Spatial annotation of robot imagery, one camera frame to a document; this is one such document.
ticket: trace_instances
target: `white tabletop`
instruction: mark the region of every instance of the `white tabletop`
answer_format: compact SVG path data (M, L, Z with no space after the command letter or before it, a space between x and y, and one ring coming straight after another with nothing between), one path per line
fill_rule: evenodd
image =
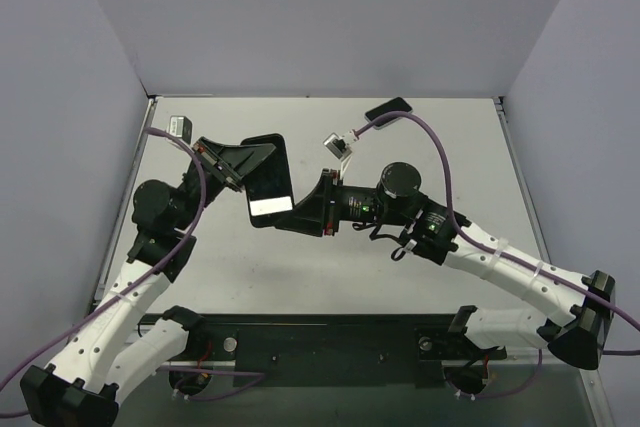
M364 125L364 112L388 99L160 98L152 125L171 115L194 124L193 139L224 144L278 132L287 143L295 200L316 184L322 168L338 168L323 146L331 133ZM455 208L486 231L538 255L533 229L490 99L407 99L441 138L453 172ZM370 130L356 145L345 184L375 186L385 165L413 164L421 191L444 203L435 148L412 122ZM167 141L150 138L135 184L156 178L178 186L189 159ZM120 232L110 284L135 238L131 205ZM182 305L200 313L400 314L449 313L461 305L519 307L521 302L462 272L407 256L392 262L397 245L371 242L342 223L336 237L316 238L249 224L244 194L224 191L203 215L198 242L173 286L149 309Z

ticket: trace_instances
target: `bolt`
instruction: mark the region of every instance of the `bolt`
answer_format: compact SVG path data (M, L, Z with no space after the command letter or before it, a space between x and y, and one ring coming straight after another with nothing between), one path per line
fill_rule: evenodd
M429 337L420 337L420 340L418 340L418 347L420 347L420 350L423 352L429 352L433 347L433 343Z
M238 346L238 341L233 337L227 337L226 339L224 339L224 343L222 344L222 347L224 348L225 352L229 352L229 353L235 351L237 346Z

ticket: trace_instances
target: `cable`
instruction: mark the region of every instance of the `cable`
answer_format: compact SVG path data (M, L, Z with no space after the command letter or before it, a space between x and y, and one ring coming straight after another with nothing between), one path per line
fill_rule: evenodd
M482 362L482 366L484 367L484 377L489 380L489 356L484 356L484 361Z
M126 296L133 290L137 289L149 277L161 271L169 263L169 261L180 251L180 249L182 249L182 247L189 240L189 237L191 237L191 234L193 233L196 226L198 225L198 222L200 221L200 217L202 216L202 212L204 211L205 200L207 197L207 192L206 192L207 183L205 180L204 170L202 169L202 165L200 164L198 157L196 157L195 153L191 150L191 148L187 144L182 142L180 139L178 139L177 137L174 137L173 135L168 134L163 130L156 129L154 127L148 127L145 129L145 132L148 135L151 135L154 137L164 137L166 139L169 139L180 149L184 150L189 155L189 157L191 157L191 160L193 161L196 167L196 170L198 172L198 177L200 179L200 201L198 202L198 209L193 218L193 222L191 223L189 228L185 231L184 237L180 239L180 241L176 244L176 246L173 249L171 249L171 251L165 257L163 257L156 265L154 265L147 272L141 275L140 278L135 282L133 282L130 286L123 289L120 292L121 296ZM26 359L20 362L20 364L18 364L11 372L9 372L9 374L7 374L7 376L4 379L2 379L2 382L0 382L0 392L2 392L5 389L5 387L9 384L9 382L11 382L25 367L31 364L34 360L36 360L38 357L40 357L42 354L44 354L51 348L55 347L60 342L64 341L70 335L78 332L82 327L87 325L89 322L98 318L104 312L106 312L115 304L117 304L120 299L121 297L116 296L108 300L103 305L101 305L96 310L94 310L91 314L89 314L84 319L82 319L80 323L64 331L62 334L58 335L56 338L51 340L48 344L44 345L43 347L39 348L38 350L33 352L31 355L29 355ZM25 415L29 415L29 412L26 410L21 412L0 413L0 419L14 419L14 418L22 417Z
M211 355L211 352L213 351L213 342L209 341L207 343L207 351L204 353L204 355L198 360L198 368L200 368L202 366L202 362L204 362L205 360L207 360L207 357L209 357Z
M420 127L422 127L422 129L427 133L427 135L429 135L429 137L433 141L433 143L434 143L434 145L435 145L435 147L436 147L436 149L438 151L438 154L440 156L440 161L442 162L442 170L444 172L444 186L445 186L445 196L446 196L446 202L447 202L447 213L449 214L449 218L451 219L451 224L453 225L453 228L455 229L456 233L460 237L462 237L464 240L466 240L469 244L474 246L475 248L477 248L479 250L482 250L483 252L486 252L488 254L492 254L492 255L495 254L496 249L494 249L492 247L489 247L487 245L484 245L483 243L472 239L471 237L469 237L469 235L467 235L466 232L464 232L462 230L462 228L458 224L458 221L456 220L456 216L455 216L455 211L453 209L453 185L452 185L452 181L451 181L451 167L449 165L449 160L447 158L447 154L444 151L444 146L442 145L442 142L440 141L440 139L438 138L438 136L436 135L434 130L431 127L429 127L429 125L424 120L422 120L418 116L415 116L413 114L409 114L407 112L400 112L400 111L388 112L386 114L381 115L380 117L376 117L376 119L374 121L369 122L367 125L365 125L361 129L356 130L355 131L355 135L356 135L356 137L359 138L362 134L364 134L369 129L371 129L376 123L382 122L382 121L385 121L385 120L395 119L397 117L404 117L406 119L414 121L416 124L418 124ZM537 267L535 265L532 265L532 264L528 263L527 261L516 257L513 254L509 254L508 252L502 252L500 254L500 256L502 258L510 260L511 262L514 262L514 263L516 263L516 264L518 264L518 265L520 265L520 266L524 267L525 269L528 269L528 270L530 270L532 272L535 272L537 270ZM562 277L559 277L557 275L551 274L551 273L546 272L544 270L540 271L540 275L542 275L543 277L546 277L546 278L548 278L550 280L553 280L554 282L562 284L565 287L568 287L568 288L570 288L572 290L575 290L576 292L579 292L580 294L582 294L585 297L593 300L594 302L599 303L600 305L602 305L602 306L606 307L607 309L609 309L611 312L614 312L615 314L617 314L620 317L622 317L634 329L636 329L638 332L640 332L640 322L638 322L630 314L628 314L627 312L622 310L617 305L615 305L615 304L603 299L602 297L594 294L593 292L589 292L586 289L578 287L577 285L574 285L570 281L565 280ZM640 355L640 350L605 350L603 352L603 354L604 355L620 355L620 356L629 356L630 357L630 356Z
M516 387L515 389L505 390L504 392L497 392L495 394L471 395L471 394L467 394L466 392L462 392L455 385L453 385L450 381L448 381L448 383L449 383L449 385L451 387L456 389L456 391L459 393L459 395L461 395L463 397L470 398L472 400L503 399L503 398L509 397L511 395L519 394L520 392L523 392L523 391L527 390L529 387L531 387L533 382L538 377L538 374L540 374L541 370L542 370L542 350L538 350L538 364L536 365L535 370L533 371L531 376L522 383L522 385Z
M365 224L363 223L357 223L354 222L353 224L351 224L351 227L353 227L353 230L357 231L357 232L361 232L363 230L368 230L368 229L373 229L376 226L376 224Z
M467 362L463 366L461 366L461 367L450 367L449 370L454 371L454 373L450 373L449 375L445 375L444 378L442 379L442 381L451 382L451 379L455 375L455 372L467 371L467 372L473 372L475 374L476 371L471 368L473 366L473 364L475 364L476 362L481 360L483 357L488 358L489 354L491 352L494 352L494 351L498 350L498 348L499 347L491 347L489 349L481 350L480 353L478 355L476 355L476 357L474 357L473 359L469 360L469 362Z
M234 372L228 370L208 370L208 369L194 369L190 367L173 367L171 365L163 365L158 369L158 372L184 372L190 374L208 374L208 375L218 375L218 376L228 376L228 377L256 377L255 380L252 380L246 385L239 387L235 390L231 390L229 392L225 392L224 394L212 395L209 397L195 397L195 396L185 396L186 400L190 400L193 402L213 402L216 400L227 399L229 397L233 397L238 395L246 390L249 390L251 387L262 382L266 375L261 372ZM187 379L180 380L175 388L174 392L178 389L182 382L185 382Z

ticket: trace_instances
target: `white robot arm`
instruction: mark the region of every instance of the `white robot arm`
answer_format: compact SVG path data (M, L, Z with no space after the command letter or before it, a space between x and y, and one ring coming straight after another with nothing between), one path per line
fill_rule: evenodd
M229 147L199 139L193 150L206 172L205 205L224 187L240 191L244 177L274 149L271 144ZM447 208L418 188L419 174L403 163L385 168L376 188L344 186L339 172L325 170L314 191L275 227L315 236L335 235L341 220L350 221L359 226L356 230L372 227L370 237L376 240L383 225L403 226L396 238L401 247L392 255L393 260L410 252L491 282L531 306L513 311L462 308L456 316L456 328L477 349L548 346L571 365L597 368L611 312L540 273L552 272L567 284L586 286L607 301L613 299L613 279L601 272L585 277L527 256L455 213L463 233L492 247L494 253L488 254L459 235L452 228ZM144 337L124 350L122 347L146 310L186 265L195 238L189 239L162 271L135 290L122 292L181 240L181 231L193 221L195 199L200 194L193 163L177 189L153 180L137 189L133 221L138 237L129 261L101 305L114 296L120 301L79 330L45 369L32 366L22 378L23 394L36 422L45 426L110 426L127 396L164 362L187 349L191 333L203 319L179 307L167 311ZM505 254L526 260L537 270L531 272L506 259Z

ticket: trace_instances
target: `white wall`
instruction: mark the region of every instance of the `white wall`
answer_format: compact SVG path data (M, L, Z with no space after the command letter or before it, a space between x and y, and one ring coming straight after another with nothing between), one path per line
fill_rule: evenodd
M88 305L146 103L96 0L0 0L1 377Z
M618 281L640 317L640 0L561 0L506 98L507 117L555 263ZM638 348L617 319L609 348ZM640 417L638 359L605 359L618 426Z
M153 94L504 95L558 0L98 0Z

